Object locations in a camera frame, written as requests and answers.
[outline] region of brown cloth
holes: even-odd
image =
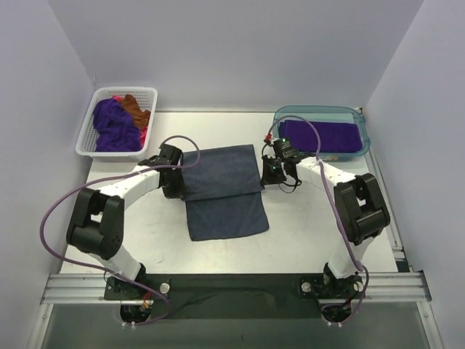
[[[141,111],[133,95],[126,95],[119,102],[123,109],[131,114],[135,127],[142,130],[148,125],[150,111]]]

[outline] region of white wall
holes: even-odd
[[[465,342],[465,1],[425,0],[366,113],[407,256],[447,348]]]
[[[0,23],[0,341],[25,348],[57,267],[40,245],[41,216],[88,171],[73,146],[92,85],[44,0],[4,1]],[[59,251],[70,204],[47,228]]]
[[[97,85],[158,108],[368,102],[422,0],[49,0]]]

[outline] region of transparent blue container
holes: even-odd
[[[320,153],[323,160],[349,159],[356,156],[362,156],[370,149],[371,142],[368,137],[368,133],[366,132],[365,118],[354,109],[326,105],[288,105],[286,107],[282,107],[275,113],[273,123],[283,116],[290,115],[300,116],[308,121],[339,122],[357,125],[360,133],[360,139],[362,141],[362,149],[356,153]],[[275,127],[273,127],[272,135],[274,138],[279,137],[279,124],[276,124]]]

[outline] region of folded purple cloth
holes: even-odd
[[[101,100],[94,109],[94,128],[99,133],[95,151],[140,151],[140,130],[131,114],[117,100]]]
[[[362,140],[356,124],[312,121],[321,139],[322,153],[357,153]],[[279,137],[291,141],[298,151],[315,152],[317,138],[312,128],[303,121],[286,120],[279,125]]]

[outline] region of pile of clothes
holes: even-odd
[[[140,151],[145,143],[150,111],[141,111],[132,95],[101,100],[94,109],[95,151]]]

